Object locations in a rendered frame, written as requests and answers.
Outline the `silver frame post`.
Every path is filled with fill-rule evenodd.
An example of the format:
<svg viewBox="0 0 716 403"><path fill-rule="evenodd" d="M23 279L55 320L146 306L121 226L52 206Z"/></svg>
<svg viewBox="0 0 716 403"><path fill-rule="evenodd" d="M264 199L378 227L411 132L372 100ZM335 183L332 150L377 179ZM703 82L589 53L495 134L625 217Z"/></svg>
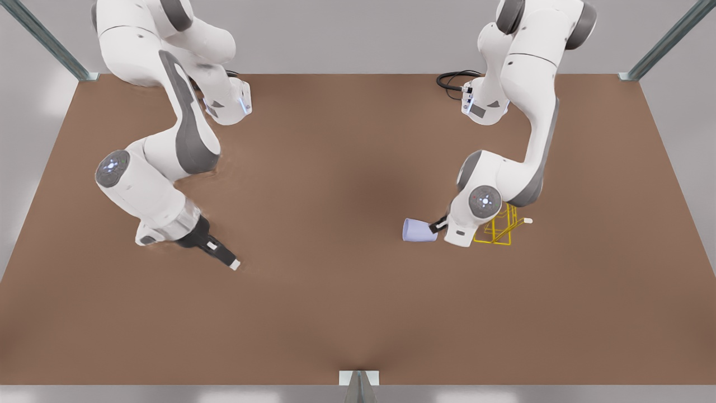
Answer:
<svg viewBox="0 0 716 403"><path fill-rule="evenodd" d="M347 386L343 403L378 403L373 387L379 385L379 371L340 371L338 385Z"/></svg>
<svg viewBox="0 0 716 403"><path fill-rule="evenodd" d="M88 71L20 0L0 0L0 5L78 81L99 79L100 74Z"/></svg>
<svg viewBox="0 0 716 403"><path fill-rule="evenodd" d="M619 72L618 79L622 82L638 82L714 8L716 0L697 0L634 67L628 72Z"/></svg>

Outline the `pale lavender cup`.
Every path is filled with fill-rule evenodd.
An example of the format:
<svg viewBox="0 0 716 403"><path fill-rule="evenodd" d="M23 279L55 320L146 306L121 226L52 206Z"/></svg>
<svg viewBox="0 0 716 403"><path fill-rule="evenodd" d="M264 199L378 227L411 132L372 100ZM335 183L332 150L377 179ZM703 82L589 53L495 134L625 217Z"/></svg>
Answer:
<svg viewBox="0 0 716 403"><path fill-rule="evenodd" d="M406 242L435 242L437 235L427 222L410 218L404 220L402 239Z"/></svg>

